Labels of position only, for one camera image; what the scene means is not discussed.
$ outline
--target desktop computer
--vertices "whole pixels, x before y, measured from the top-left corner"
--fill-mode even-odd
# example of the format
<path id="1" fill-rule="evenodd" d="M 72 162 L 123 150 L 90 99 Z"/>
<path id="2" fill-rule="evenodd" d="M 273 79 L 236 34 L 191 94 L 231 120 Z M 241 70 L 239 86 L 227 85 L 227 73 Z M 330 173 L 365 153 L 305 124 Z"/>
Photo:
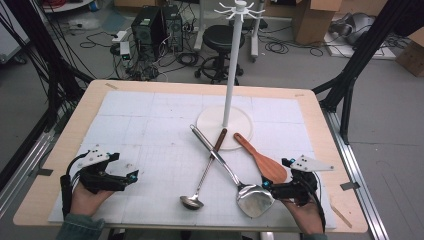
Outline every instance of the desktop computer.
<path id="1" fill-rule="evenodd" d="M 177 5 L 162 7 L 168 48 L 176 52 L 183 51 L 182 18 L 178 14 Z"/>
<path id="2" fill-rule="evenodd" d="M 161 8 L 143 6 L 131 24 L 139 60 L 156 61 L 159 45 L 165 40 Z"/>

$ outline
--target wooden spoon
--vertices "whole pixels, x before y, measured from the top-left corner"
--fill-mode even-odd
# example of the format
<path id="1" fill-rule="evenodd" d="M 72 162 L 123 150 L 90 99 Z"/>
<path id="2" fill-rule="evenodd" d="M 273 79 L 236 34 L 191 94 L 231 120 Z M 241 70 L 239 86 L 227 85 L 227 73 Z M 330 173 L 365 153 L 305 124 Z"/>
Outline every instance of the wooden spoon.
<path id="1" fill-rule="evenodd" d="M 234 133 L 234 138 L 253 156 L 262 176 L 273 183 L 283 183 L 286 180 L 287 171 L 282 165 L 256 151 L 240 133 Z"/>

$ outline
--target gray floor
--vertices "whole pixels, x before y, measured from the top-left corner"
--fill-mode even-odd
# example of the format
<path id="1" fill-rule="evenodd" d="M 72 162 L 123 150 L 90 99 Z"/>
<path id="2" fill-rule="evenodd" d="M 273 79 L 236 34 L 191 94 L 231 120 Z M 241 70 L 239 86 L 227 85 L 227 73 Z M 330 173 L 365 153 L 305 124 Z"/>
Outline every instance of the gray floor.
<path id="1" fill-rule="evenodd" d="M 107 5 L 94 16 L 104 22 L 110 21 L 113 12 Z M 59 15 L 62 19 L 72 13 Z M 131 24 L 133 14 L 122 13 L 118 30 Z M 225 23 L 225 20 L 208 20 Z M 269 28 L 279 29 L 289 25 L 288 21 L 267 19 Z M 104 30 L 111 26 L 102 25 Z M 79 44 L 85 36 L 102 31 L 86 31 L 75 36 L 67 35 L 67 41 L 87 67 L 98 78 L 113 73 L 112 57 L 108 48 L 95 47 L 82 49 Z M 283 40 L 291 39 L 291 30 L 265 34 Z M 98 41 L 110 41 L 99 38 Z M 239 77 L 243 86 L 277 88 L 314 88 L 337 76 L 348 59 L 330 57 L 325 48 L 323 56 L 311 55 L 309 49 L 289 47 L 287 54 L 266 51 L 264 44 L 259 46 L 259 58 L 252 63 L 249 58 L 250 39 L 241 48 L 239 63 L 245 74 Z M 400 49 L 393 50 L 399 54 Z M 202 55 L 212 55 L 210 49 L 203 48 Z M 180 67 L 174 63 L 160 68 L 161 72 Z M 194 78 L 194 68 L 160 75 L 157 81 L 208 84 L 202 77 Z M 424 235 L 424 208 L 421 201 L 424 188 L 421 172 L 424 170 L 424 81 L 416 78 L 403 67 L 391 60 L 371 60 L 360 75 L 353 96 L 349 139 L 356 159 L 364 174 L 368 188 L 377 206 L 383 223 L 391 239 L 422 239 Z M 33 128 L 47 106 L 43 88 L 31 64 L 8 63 L 0 65 L 0 112 L 2 159 L 0 169 L 13 156 L 29 131 Z M 20 227 L 13 224 L 13 215 L 18 208 L 32 178 L 22 188 L 9 211 L 0 220 L 0 239 L 52 239 L 57 228 Z M 257 233 L 249 233 L 257 238 Z M 329 234 L 330 239 L 371 239 L 370 234 Z M 275 239 L 297 239 L 297 235 L 276 233 Z"/>

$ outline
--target chair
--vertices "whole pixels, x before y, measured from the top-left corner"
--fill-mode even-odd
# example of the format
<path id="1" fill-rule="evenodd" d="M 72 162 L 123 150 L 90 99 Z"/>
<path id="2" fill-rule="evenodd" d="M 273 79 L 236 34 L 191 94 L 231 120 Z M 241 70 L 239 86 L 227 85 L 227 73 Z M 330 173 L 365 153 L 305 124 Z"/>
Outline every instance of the chair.
<path id="1" fill-rule="evenodd" d="M 218 52 L 218 56 L 207 58 L 203 61 L 198 70 L 194 72 L 196 78 L 200 78 L 201 73 L 206 77 L 212 79 L 211 84 L 215 82 L 228 80 L 229 66 L 225 66 L 225 60 L 230 60 L 228 54 L 231 53 L 231 46 L 233 41 L 233 27 L 226 25 L 215 25 L 205 30 L 203 34 L 203 43 Z M 240 37 L 240 47 L 243 46 L 245 38 L 243 35 Z M 236 75 L 243 75 L 243 69 L 237 64 Z M 235 78 L 235 85 L 239 85 L 237 78 Z"/>

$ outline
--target hand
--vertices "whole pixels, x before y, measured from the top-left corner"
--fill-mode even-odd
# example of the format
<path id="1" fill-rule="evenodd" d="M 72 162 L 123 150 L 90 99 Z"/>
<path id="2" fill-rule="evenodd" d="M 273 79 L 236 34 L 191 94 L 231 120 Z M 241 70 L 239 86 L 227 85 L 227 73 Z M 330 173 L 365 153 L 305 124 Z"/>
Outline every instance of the hand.
<path id="1" fill-rule="evenodd" d="M 86 216 L 93 216 L 102 203 L 114 192 L 100 190 L 97 194 L 85 189 L 82 183 L 78 182 L 72 194 L 72 206 L 70 213 Z"/>
<path id="2" fill-rule="evenodd" d="M 314 202 L 309 202 L 302 207 L 299 207 L 296 203 L 290 201 L 289 199 L 282 199 L 281 202 L 293 215 L 297 226 L 304 234 L 324 233 L 318 207 Z"/>

